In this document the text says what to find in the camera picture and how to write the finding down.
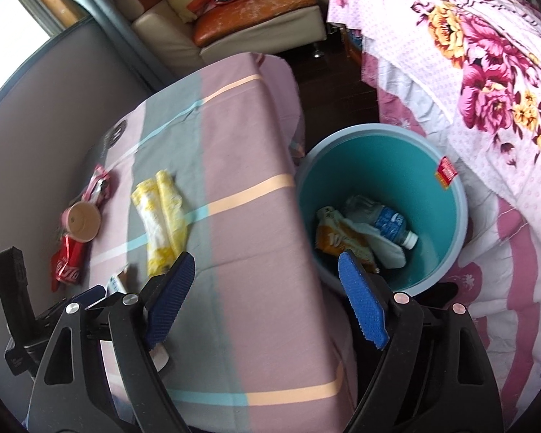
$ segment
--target orange snack wrapper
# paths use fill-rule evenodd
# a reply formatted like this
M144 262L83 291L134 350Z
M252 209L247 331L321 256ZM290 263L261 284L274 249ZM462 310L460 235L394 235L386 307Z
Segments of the orange snack wrapper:
M346 250L352 250L367 272L372 274L380 272L365 236L343 223L343 215L340 212L326 206L317 212L317 217L315 247L318 250L335 257Z

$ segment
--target red wrapper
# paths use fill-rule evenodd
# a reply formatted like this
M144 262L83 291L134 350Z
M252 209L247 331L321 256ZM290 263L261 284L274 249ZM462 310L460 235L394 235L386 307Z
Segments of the red wrapper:
M90 183L82 194L82 200L94 203L99 208L110 196L110 181L104 167L98 165L94 169ZM78 242L65 234L61 239L61 248L50 260L50 289L58 290L59 282L67 285L78 285L80 282L84 249L87 243Z

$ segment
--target metal screw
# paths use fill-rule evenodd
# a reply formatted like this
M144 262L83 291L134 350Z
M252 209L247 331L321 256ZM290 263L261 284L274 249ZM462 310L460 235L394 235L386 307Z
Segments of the metal screw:
M124 298L122 298L122 304L124 306L131 306L133 304L136 304L138 302L138 295L134 293L127 294Z
M399 304L407 304L411 300L407 293L395 293L393 298L395 298L395 302Z
M77 302L71 302L68 306L66 306L66 313L67 314L74 314L76 311L80 309L80 305Z
M455 314L465 314L467 312L467 308L463 306L460 302L456 302L453 304L453 312Z

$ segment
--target plastic bottle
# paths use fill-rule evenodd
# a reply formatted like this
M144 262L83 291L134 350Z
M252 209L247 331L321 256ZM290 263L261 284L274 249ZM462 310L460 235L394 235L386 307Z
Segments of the plastic bottle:
M384 238L406 249L412 249L419 237L407 229L407 221L400 213L362 195L349 197L345 217L355 223L375 226Z

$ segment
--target orange seat cushion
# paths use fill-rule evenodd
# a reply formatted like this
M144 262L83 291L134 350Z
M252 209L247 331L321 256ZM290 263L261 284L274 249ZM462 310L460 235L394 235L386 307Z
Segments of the orange seat cushion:
M281 14L317 4L317 0L236 0L203 14L194 25L194 43L199 47Z

